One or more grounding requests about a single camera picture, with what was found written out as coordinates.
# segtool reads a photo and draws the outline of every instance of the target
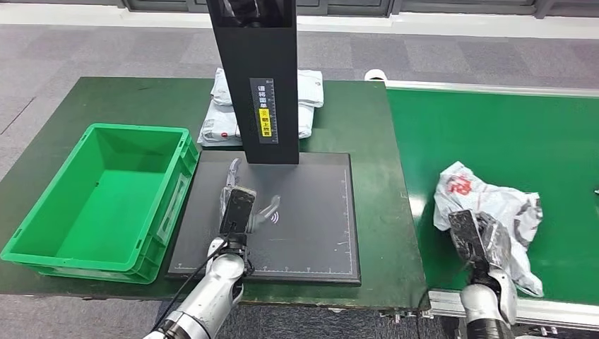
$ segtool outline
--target white plastic bag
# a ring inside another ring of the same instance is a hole
[[[542,220],[537,193],[524,193],[509,187],[485,183],[461,162],[441,172],[434,194],[433,223],[441,231],[450,228],[451,212],[470,209],[483,211],[500,221],[511,239],[508,274],[516,286],[528,295],[542,297],[542,282],[530,271],[526,251]]]

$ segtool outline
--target table edge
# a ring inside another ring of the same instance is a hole
[[[436,316],[465,317],[458,291],[429,292],[430,313]],[[599,306],[518,298],[516,322],[557,326],[586,331],[599,330]]]
[[[599,97],[599,90],[583,88],[543,88],[469,83],[431,83],[422,81],[385,81],[387,89],[450,90],[458,92],[503,93],[520,95],[558,95],[565,97]]]

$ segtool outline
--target yellow label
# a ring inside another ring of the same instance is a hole
[[[262,136],[272,136],[271,115],[268,112],[268,108],[258,109],[258,115],[260,116],[260,129],[262,130]]]

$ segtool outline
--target stack of parcels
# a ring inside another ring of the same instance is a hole
[[[216,70],[214,86],[210,94],[212,99],[200,130],[198,143],[202,146],[241,145],[241,134],[235,118],[229,86],[225,71],[221,68]],[[312,135],[314,108],[324,105],[320,71],[297,71],[297,99],[298,136],[300,139],[308,138]]]

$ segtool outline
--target green table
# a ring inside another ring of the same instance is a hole
[[[88,125],[182,126],[195,140],[212,83],[80,79],[0,182],[0,244],[13,234]],[[351,154],[362,286],[247,283],[244,301],[416,309],[426,285],[386,89],[382,83],[329,81],[324,92],[326,104],[316,111],[312,137],[300,145],[302,151]],[[7,262],[0,262],[0,275],[0,293],[5,294],[166,299],[181,284],[164,278],[132,285],[47,277]]]
[[[459,160],[486,182],[540,193],[544,218],[528,255],[544,300],[599,305],[598,96],[388,83],[430,287],[461,290],[466,282],[465,272],[456,276],[462,263],[449,233],[432,224],[439,173]]]

